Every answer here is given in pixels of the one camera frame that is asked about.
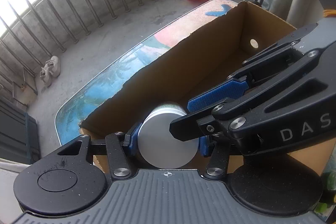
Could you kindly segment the white lidded supplement bottle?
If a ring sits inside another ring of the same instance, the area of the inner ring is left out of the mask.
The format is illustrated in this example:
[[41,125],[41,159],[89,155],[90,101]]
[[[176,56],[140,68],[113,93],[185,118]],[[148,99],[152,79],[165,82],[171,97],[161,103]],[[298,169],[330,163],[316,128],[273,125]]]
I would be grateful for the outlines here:
[[194,158],[199,140],[180,141],[169,130],[173,120],[185,115],[181,106],[168,102],[147,116],[137,135],[138,150],[146,162],[159,169],[176,169]]

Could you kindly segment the beach print table mat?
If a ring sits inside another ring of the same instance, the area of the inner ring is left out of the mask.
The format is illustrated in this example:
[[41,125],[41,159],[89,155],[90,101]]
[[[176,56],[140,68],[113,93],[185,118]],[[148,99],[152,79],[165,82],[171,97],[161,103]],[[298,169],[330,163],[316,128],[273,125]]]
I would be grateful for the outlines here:
[[163,26],[104,68],[57,111],[55,129],[59,143],[64,145],[79,136],[81,121],[119,92],[139,70],[235,6],[237,3],[230,0],[207,1]]

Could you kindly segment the dark grey storage cabinet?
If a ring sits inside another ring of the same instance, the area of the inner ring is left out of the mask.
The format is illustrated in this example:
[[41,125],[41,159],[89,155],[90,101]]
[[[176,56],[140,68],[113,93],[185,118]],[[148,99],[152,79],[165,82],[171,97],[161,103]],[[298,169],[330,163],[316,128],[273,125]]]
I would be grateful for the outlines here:
[[0,108],[0,153],[2,159],[23,164],[33,164],[41,158],[36,120],[3,97]]

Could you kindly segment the large cardboard box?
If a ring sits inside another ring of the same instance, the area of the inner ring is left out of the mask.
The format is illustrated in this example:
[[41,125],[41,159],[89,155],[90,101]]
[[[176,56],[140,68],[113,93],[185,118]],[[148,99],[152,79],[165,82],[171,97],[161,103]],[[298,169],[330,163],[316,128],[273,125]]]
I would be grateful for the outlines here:
[[186,107],[189,99],[223,82],[252,56],[251,39],[265,48],[293,31],[290,24],[248,2],[201,23],[209,7],[206,3],[186,14],[185,20],[196,22],[197,27],[181,35],[161,57],[132,73],[119,88],[107,91],[104,103],[83,121],[81,133],[103,139],[127,131],[162,103]]

